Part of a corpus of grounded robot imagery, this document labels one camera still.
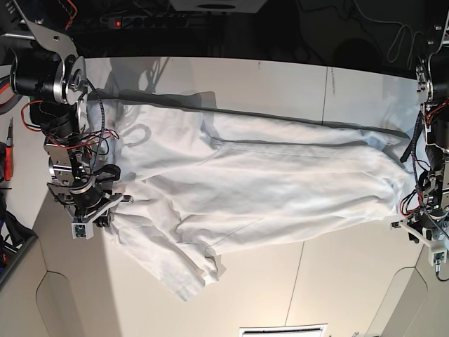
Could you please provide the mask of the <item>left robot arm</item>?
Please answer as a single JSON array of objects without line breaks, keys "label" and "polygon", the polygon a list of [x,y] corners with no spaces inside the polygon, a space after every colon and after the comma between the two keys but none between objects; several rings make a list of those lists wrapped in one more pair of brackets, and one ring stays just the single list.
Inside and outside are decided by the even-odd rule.
[{"label": "left robot arm", "polygon": [[448,259],[448,25],[439,23],[416,64],[420,110],[401,162],[410,161],[415,188],[398,207],[410,241],[424,244],[435,267]]}]

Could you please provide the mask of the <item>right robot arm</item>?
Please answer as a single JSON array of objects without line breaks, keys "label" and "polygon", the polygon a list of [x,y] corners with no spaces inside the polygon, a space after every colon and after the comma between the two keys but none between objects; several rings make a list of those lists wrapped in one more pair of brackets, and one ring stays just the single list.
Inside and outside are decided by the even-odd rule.
[{"label": "right robot arm", "polygon": [[22,123],[45,138],[48,189],[70,215],[73,237],[88,239],[95,227],[109,226],[112,208],[132,197],[112,191],[120,168],[100,162],[117,132],[88,123],[86,98],[95,87],[68,35],[77,13],[73,1],[2,1],[1,38],[14,55],[9,86],[29,99]]}]

